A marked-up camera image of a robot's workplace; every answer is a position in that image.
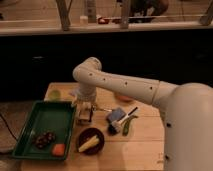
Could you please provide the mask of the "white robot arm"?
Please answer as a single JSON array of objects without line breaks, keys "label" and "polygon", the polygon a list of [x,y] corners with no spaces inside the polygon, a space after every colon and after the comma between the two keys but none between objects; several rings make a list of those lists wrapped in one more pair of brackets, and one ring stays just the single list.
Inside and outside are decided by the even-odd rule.
[{"label": "white robot arm", "polygon": [[151,105],[164,114],[164,171],[213,171],[213,88],[106,73],[89,57],[73,70],[77,99],[93,101],[98,87]]}]

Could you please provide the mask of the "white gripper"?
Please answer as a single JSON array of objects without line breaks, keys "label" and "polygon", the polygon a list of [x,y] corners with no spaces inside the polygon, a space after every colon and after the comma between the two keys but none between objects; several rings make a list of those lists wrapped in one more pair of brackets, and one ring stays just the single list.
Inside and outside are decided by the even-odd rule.
[{"label": "white gripper", "polygon": [[76,107],[76,111],[79,115],[83,114],[87,109],[91,109],[96,105],[96,96],[95,95],[79,95],[74,96],[73,105]]}]

